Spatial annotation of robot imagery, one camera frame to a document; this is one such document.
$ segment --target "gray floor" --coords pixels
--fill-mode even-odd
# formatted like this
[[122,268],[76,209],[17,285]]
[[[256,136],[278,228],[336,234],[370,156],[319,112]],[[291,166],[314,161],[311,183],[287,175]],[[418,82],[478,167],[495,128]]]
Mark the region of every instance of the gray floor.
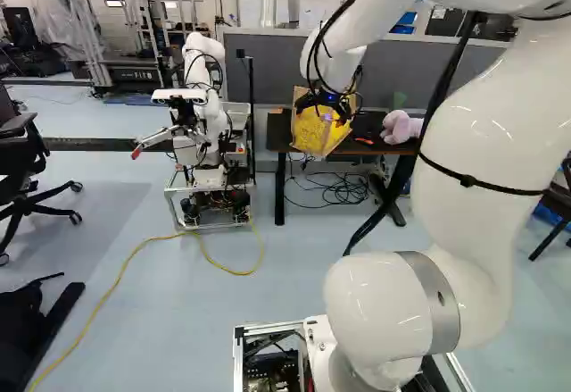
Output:
[[[12,97],[27,98],[31,111],[40,112],[37,123],[50,137],[131,137],[160,127],[166,119],[161,108],[102,105],[89,99],[84,88],[10,91]],[[50,157],[42,188],[77,179],[86,189],[62,194],[49,204],[73,206],[85,221],[73,227],[65,219],[30,216],[10,247],[13,262],[0,271],[2,290],[65,271],[65,278],[46,284],[45,306],[70,280],[87,283],[42,367],[76,337],[129,252],[144,238],[173,232],[162,195],[171,167],[163,154],[143,154],[136,162],[126,153]],[[273,185],[271,174],[261,174],[254,198],[255,222],[266,247],[259,272],[233,277],[214,269],[192,237],[149,245],[131,263],[76,352],[37,391],[229,391],[235,325],[323,313],[324,274],[374,205],[367,201],[320,211],[288,206],[286,226],[277,228]],[[287,194],[302,197],[296,186],[288,187]],[[319,198],[305,202],[318,203]],[[384,221],[356,251],[429,246],[410,201],[401,199],[399,205],[409,225],[399,229]],[[514,315],[506,330],[486,346],[457,352],[478,391],[571,388],[569,235],[564,233],[536,263],[526,260],[549,231],[547,224],[530,219],[519,237]],[[251,266],[259,250],[246,229],[209,234],[205,242],[213,257],[236,269]]]

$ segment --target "gray partition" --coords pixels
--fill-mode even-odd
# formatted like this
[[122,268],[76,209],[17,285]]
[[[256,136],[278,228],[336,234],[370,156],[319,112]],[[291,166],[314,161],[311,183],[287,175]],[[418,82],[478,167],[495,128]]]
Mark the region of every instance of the gray partition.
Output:
[[[299,60],[305,37],[226,33],[228,100],[248,101],[244,63],[236,59],[243,48],[254,57],[257,104],[292,103],[293,85],[305,86]],[[393,94],[407,96],[405,108],[425,109],[434,85],[451,56],[454,44],[425,41],[383,40],[369,46],[363,60],[360,92],[366,107],[391,107]],[[497,46],[468,46],[452,82],[452,89],[484,71],[504,51]]]

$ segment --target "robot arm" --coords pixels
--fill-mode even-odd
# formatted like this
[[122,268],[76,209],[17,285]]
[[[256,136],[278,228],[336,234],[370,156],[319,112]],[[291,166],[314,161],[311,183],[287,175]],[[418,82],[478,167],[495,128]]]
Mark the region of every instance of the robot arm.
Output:
[[[517,233],[571,146],[571,112],[561,102],[571,96],[571,1],[433,1],[526,20],[507,53],[446,99],[427,128],[411,198],[434,244],[423,253],[347,256],[327,274],[327,317],[334,353],[343,357],[315,354],[333,358],[312,362],[327,367],[315,377],[319,392],[361,390],[356,379],[395,390],[416,375],[423,355],[495,337],[512,305]],[[339,91],[351,84],[365,45],[380,39],[412,0],[362,0],[365,9],[357,3],[321,33],[321,74]],[[304,48],[304,75],[315,39],[314,33]],[[314,67],[309,77],[317,78]],[[467,184],[474,179],[483,185]],[[339,361],[351,366],[344,379]]]
[[[224,46],[220,42],[198,32],[188,35],[183,47],[186,87],[159,89],[153,93],[154,102],[170,105],[174,125],[139,139],[137,148],[131,154],[134,160],[147,147],[178,137],[188,138],[189,143],[182,145],[203,146],[205,154],[200,163],[206,160],[210,165],[218,164],[218,139],[220,133],[228,128],[228,117],[222,110],[205,59],[223,60],[224,53]],[[196,155],[190,158],[198,161]]]

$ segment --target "pink stuffed animal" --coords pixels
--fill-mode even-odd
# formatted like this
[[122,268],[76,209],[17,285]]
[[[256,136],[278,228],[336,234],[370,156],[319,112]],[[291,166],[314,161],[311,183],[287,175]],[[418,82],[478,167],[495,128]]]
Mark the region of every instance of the pink stuffed animal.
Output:
[[410,118],[404,111],[392,111],[383,120],[381,138],[389,145],[406,142],[410,138],[418,138],[422,129],[421,118]]

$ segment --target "yellow bag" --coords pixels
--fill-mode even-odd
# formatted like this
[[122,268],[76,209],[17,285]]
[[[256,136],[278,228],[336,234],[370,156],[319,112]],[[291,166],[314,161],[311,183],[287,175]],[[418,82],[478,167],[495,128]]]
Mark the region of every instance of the yellow bag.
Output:
[[[339,114],[331,107],[318,105],[319,116],[315,107],[305,108],[299,115],[295,113],[295,101],[309,90],[294,87],[294,103],[292,111],[291,146],[307,154],[326,156],[343,142],[352,131],[351,121],[340,125]],[[349,96],[349,106],[352,113],[357,110],[355,95]]]

